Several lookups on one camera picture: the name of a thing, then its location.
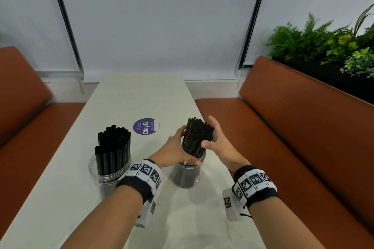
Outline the person's right hand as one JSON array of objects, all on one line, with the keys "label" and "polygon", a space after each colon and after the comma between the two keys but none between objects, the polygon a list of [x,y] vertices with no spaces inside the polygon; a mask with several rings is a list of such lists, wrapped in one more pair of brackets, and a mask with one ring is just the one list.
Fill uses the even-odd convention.
[{"label": "person's right hand", "polygon": [[215,143],[215,150],[212,151],[217,155],[225,167],[227,167],[229,171],[235,172],[241,167],[250,165],[250,162],[243,157],[226,138],[219,122],[213,116],[209,116],[209,120],[211,126],[215,128],[213,139],[211,141]]}]

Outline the person's left hand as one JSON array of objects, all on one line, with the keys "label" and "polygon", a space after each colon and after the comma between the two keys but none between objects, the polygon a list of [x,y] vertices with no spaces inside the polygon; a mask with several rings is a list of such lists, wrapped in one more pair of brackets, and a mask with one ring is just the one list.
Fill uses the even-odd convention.
[{"label": "person's left hand", "polygon": [[184,135],[186,125],[181,126],[175,135],[168,138],[166,143],[147,160],[154,162],[159,168],[170,167],[183,161],[183,154],[187,154],[182,146],[180,139]]}]

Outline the bunch of thin black straws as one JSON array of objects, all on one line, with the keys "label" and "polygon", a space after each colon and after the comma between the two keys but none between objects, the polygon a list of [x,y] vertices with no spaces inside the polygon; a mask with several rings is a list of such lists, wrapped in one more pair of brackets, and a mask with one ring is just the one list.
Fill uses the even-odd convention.
[{"label": "bunch of thin black straws", "polygon": [[183,150],[198,159],[202,158],[206,149],[201,146],[202,141],[212,141],[215,128],[197,118],[189,118],[181,143]]}]

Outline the person's left forearm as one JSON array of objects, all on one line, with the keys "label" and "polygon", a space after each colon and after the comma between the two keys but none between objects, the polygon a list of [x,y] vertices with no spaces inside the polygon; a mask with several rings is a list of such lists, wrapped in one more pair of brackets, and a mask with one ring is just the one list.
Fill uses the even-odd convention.
[{"label": "person's left forearm", "polygon": [[137,190],[119,186],[87,215],[61,249],[123,249],[142,207]]}]

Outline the person's right forearm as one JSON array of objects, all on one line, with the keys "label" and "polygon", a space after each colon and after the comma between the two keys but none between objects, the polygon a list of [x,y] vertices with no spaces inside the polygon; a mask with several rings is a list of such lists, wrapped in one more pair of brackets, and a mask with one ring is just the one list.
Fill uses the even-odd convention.
[{"label": "person's right forearm", "polygon": [[280,197],[256,202],[247,209],[266,249],[325,249]]}]

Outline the clear plastic jar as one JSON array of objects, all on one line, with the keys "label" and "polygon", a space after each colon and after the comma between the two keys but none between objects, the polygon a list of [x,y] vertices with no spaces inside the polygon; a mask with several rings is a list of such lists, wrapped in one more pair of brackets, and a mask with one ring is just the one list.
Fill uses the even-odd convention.
[{"label": "clear plastic jar", "polygon": [[203,166],[206,157],[206,152],[199,158],[201,165],[189,164],[180,162],[173,166],[170,174],[171,181],[178,187],[189,189],[192,188],[198,181],[201,167]]},{"label": "clear plastic jar", "polygon": [[116,188],[117,183],[121,180],[132,165],[132,156],[129,155],[129,161],[121,170],[111,175],[99,175],[97,170],[96,155],[93,155],[89,161],[88,169],[90,176],[94,181],[100,193],[100,201],[108,197]]}]

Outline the orange bench seat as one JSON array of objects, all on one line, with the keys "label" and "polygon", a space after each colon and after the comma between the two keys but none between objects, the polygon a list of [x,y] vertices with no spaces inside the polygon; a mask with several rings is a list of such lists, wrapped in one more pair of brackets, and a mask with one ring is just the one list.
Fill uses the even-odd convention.
[{"label": "orange bench seat", "polygon": [[281,200],[326,249],[374,249],[374,237],[240,98],[195,101],[236,150],[275,183]]},{"label": "orange bench seat", "polygon": [[54,103],[0,148],[0,240],[85,103]]}]

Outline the round purple sticker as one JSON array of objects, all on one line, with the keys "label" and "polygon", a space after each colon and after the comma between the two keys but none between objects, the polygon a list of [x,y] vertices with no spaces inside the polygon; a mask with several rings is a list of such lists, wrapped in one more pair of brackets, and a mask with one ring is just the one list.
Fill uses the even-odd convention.
[{"label": "round purple sticker", "polygon": [[160,122],[153,118],[143,118],[133,124],[133,131],[139,135],[151,135],[160,129]]}]

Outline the black wristband with marker tags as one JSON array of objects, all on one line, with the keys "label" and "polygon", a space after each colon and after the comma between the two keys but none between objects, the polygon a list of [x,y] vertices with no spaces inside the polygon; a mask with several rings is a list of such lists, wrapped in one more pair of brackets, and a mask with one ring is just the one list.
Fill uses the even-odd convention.
[{"label": "black wristband with marker tags", "polygon": [[140,193],[143,204],[152,201],[161,184],[161,169],[155,161],[144,159],[135,162],[124,176],[116,184],[120,186],[129,186]]},{"label": "black wristband with marker tags", "polygon": [[253,165],[246,165],[234,172],[232,192],[242,208],[270,197],[279,197],[277,187],[267,174]]}]

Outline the bunch of thick black straws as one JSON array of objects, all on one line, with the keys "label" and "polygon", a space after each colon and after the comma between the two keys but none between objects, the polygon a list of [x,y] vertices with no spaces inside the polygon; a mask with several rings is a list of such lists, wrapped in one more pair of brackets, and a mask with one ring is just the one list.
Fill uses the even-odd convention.
[{"label": "bunch of thick black straws", "polygon": [[116,125],[98,133],[94,155],[99,175],[111,175],[125,167],[131,154],[131,136],[131,131]]}]

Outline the orange bench backrest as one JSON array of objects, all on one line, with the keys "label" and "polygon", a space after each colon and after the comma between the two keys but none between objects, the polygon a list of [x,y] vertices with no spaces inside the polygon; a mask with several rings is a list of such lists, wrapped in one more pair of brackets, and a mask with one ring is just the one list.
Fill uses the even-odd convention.
[{"label": "orange bench backrest", "polygon": [[264,56],[240,94],[374,235],[374,105]]},{"label": "orange bench backrest", "polygon": [[52,98],[52,92],[17,48],[0,48],[0,148],[36,118]]}]

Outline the black planter box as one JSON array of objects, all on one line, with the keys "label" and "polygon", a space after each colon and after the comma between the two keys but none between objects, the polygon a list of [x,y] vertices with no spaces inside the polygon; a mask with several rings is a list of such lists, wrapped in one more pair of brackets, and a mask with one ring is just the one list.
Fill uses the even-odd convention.
[{"label": "black planter box", "polygon": [[340,71],[341,64],[338,62],[321,65],[320,59],[286,60],[283,55],[273,56],[272,59],[374,105],[374,77],[367,78],[365,75],[353,76],[348,72],[343,73]]}]

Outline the green fern plants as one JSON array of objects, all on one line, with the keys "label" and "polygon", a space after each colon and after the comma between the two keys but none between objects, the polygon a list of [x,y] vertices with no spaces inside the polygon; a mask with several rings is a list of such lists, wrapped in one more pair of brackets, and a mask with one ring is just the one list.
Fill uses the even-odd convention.
[{"label": "green fern plants", "polygon": [[304,61],[319,59],[320,64],[338,64],[341,73],[374,78],[374,22],[359,34],[362,24],[374,10],[374,3],[358,17],[354,27],[349,25],[330,30],[333,20],[315,28],[320,18],[308,14],[304,29],[288,22],[273,29],[265,45],[271,57],[285,61],[300,58]]}]

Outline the black window frame bar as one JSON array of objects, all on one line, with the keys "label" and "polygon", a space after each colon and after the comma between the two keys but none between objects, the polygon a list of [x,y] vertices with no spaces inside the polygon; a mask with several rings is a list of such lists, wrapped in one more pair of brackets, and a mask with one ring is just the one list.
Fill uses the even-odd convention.
[{"label": "black window frame bar", "polygon": [[59,9],[60,9],[62,17],[63,17],[64,25],[65,25],[65,28],[67,30],[67,34],[68,34],[70,44],[72,46],[72,51],[73,51],[73,54],[74,54],[74,58],[75,58],[76,63],[77,63],[77,67],[78,67],[77,78],[80,81],[82,81],[82,80],[84,80],[84,77],[85,77],[84,69],[83,69],[81,57],[80,57],[80,54],[79,54],[79,51],[78,51],[78,48],[77,48],[77,43],[76,43],[73,31],[72,31],[72,27],[71,27],[71,23],[70,23],[70,20],[69,20],[69,17],[68,17],[68,13],[67,13],[67,10],[66,10],[65,2],[64,2],[64,0],[57,0],[57,2],[58,2]]},{"label": "black window frame bar", "polygon": [[239,56],[239,59],[238,59],[238,64],[236,65],[237,70],[251,68],[253,66],[252,64],[244,64],[244,62],[245,62],[246,55],[247,55],[247,52],[248,52],[248,48],[249,48],[249,45],[250,45],[251,37],[252,37],[253,31],[254,31],[254,26],[255,26],[255,23],[256,23],[256,20],[257,20],[257,17],[258,17],[261,2],[262,2],[262,0],[256,0],[255,1],[254,9],[252,11],[252,15],[251,15],[250,22],[249,22],[249,25],[248,25],[248,28],[247,28],[247,31],[246,31],[244,43],[243,43],[241,53],[240,53],[240,56]]}]

